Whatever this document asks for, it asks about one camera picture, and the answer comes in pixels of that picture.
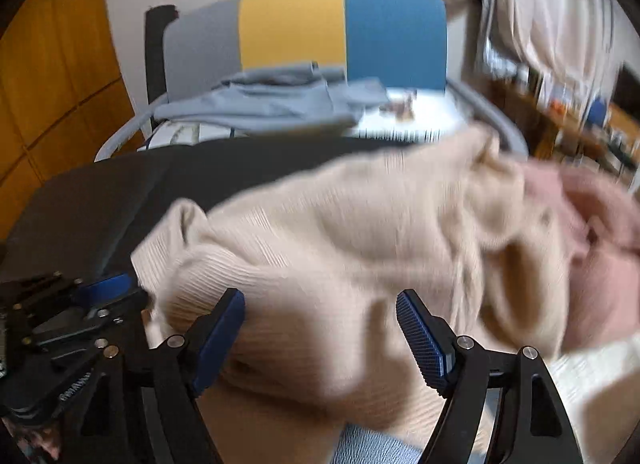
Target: screw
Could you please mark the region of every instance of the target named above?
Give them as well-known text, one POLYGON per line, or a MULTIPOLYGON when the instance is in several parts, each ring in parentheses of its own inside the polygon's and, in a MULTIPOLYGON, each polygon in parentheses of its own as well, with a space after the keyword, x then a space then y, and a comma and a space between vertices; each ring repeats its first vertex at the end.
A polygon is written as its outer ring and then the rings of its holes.
POLYGON ((178 347, 184 345, 184 338, 179 334, 176 334, 175 336, 171 336, 171 338, 166 341, 166 344, 169 345, 172 349, 177 349, 178 347))
POLYGON ((472 349, 474 345, 475 345, 474 341, 471 338, 469 338, 469 336, 460 336, 458 338, 458 346, 461 349, 469 350, 469 349, 472 349))
POLYGON ((522 353, 524 354, 524 357, 529 359, 535 359, 538 357, 538 351, 533 347, 525 347, 522 349, 522 353))
POLYGON ((109 345, 104 352, 102 352, 102 354, 104 355, 104 357, 106 358, 114 358, 118 355, 118 347, 116 347, 115 345, 109 345))

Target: orange wooden panel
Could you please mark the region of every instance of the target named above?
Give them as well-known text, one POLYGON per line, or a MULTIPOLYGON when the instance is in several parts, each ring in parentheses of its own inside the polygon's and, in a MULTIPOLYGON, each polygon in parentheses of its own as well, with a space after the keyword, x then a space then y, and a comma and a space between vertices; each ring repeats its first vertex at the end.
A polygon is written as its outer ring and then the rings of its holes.
POLYGON ((80 101, 120 77, 104 0, 53 0, 58 35, 80 101))
POLYGON ((39 187, 38 176, 24 157, 0 184, 0 239, 6 238, 39 187))
POLYGON ((22 141, 11 121, 9 107, 0 92, 0 178, 22 155, 22 141))
POLYGON ((122 80, 84 102, 82 110, 98 148, 133 117, 129 94, 122 80))
POLYGON ((84 120, 84 109, 71 112, 30 150, 43 180, 94 160, 97 146, 84 120))
POLYGON ((0 80, 27 145, 77 103, 52 2, 26 0, 0 39, 0 80))

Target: blue object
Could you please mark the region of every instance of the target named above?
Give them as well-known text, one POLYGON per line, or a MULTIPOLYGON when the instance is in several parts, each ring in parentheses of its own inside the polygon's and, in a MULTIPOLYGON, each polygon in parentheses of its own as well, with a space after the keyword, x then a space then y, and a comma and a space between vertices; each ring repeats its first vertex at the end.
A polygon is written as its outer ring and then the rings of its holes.
POLYGON ((220 317, 198 353, 198 373, 191 383, 196 397, 213 384, 238 337, 244 322, 244 295, 237 289, 228 289, 211 314, 220 314, 220 317))
POLYGON ((447 388, 445 355, 405 293, 396 299, 396 316, 424 381, 442 392, 447 388))
POLYGON ((601 96, 598 96, 591 103, 591 108, 587 114, 587 123, 596 127, 604 128, 607 120, 607 102, 601 96))
POLYGON ((387 87, 443 91, 447 14, 442 0, 345 0, 347 76, 387 87))
POLYGON ((134 283, 134 279, 127 273, 116 275, 95 284, 79 287, 74 294, 74 301, 83 309, 90 309, 123 295, 134 283))

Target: folded gray clothes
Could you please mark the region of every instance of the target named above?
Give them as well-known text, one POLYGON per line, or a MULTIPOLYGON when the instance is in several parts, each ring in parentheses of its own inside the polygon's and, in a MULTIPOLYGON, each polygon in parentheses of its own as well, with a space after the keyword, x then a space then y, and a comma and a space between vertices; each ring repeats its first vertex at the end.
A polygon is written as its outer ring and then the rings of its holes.
POLYGON ((160 105, 154 117, 263 133, 354 126, 367 108, 388 101, 377 78, 347 82, 342 67, 309 63, 239 72, 196 98, 160 105))

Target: chair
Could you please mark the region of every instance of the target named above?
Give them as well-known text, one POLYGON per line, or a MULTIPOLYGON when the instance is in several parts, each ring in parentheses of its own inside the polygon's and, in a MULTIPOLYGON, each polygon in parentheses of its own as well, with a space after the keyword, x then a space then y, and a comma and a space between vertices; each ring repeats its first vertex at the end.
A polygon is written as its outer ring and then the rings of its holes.
POLYGON ((197 96, 241 70, 310 61, 344 65, 352 80, 447 88, 498 131, 505 148, 528 155, 504 114, 464 83, 447 80, 442 0, 223 0, 171 22, 162 45, 166 92, 113 134, 95 161, 111 157, 160 104, 197 96))

